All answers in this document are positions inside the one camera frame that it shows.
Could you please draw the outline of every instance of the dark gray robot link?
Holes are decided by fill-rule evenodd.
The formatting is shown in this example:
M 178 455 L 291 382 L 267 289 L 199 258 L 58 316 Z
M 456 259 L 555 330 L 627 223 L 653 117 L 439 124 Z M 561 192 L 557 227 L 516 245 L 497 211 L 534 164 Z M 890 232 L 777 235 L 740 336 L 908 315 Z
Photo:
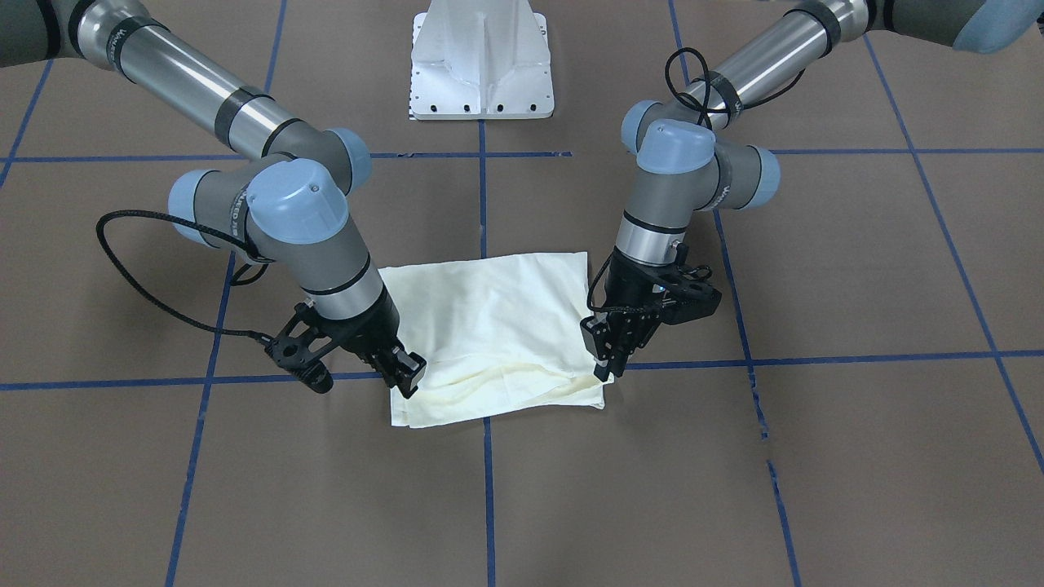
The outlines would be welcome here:
M 426 362 L 399 341 L 398 311 L 349 214 L 347 194 L 371 172 L 358 136 L 319 132 L 294 117 L 175 37 L 137 0 L 0 2 L 0 67 L 63 56 L 118 71 L 252 161 L 232 172 L 187 173 L 171 189 L 169 209 L 230 233 L 250 251 L 177 226 L 189 239 L 231 248 L 253 263 L 289 266 L 308 302 L 266 342 L 277 365 L 325 393 L 332 378 L 321 358 L 343 348 L 389 388 L 412 395 Z M 325 344 L 313 350 L 316 341 Z
M 623 119 L 621 140 L 638 177 L 608 268 L 606 302 L 580 322 L 595 375 L 623 374 L 660 324 L 714 313 L 721 295 L 706 267 L 686 265 L 693 211 L 742 210 L 776 193 L 772 152 L 715 135 L 839 43 L 887 29 L 964 51 L 998 51 L 1044 13 L 1044 0 L 822 0 L 798 4 L 720 66 L 667 103 L 642 101 Z

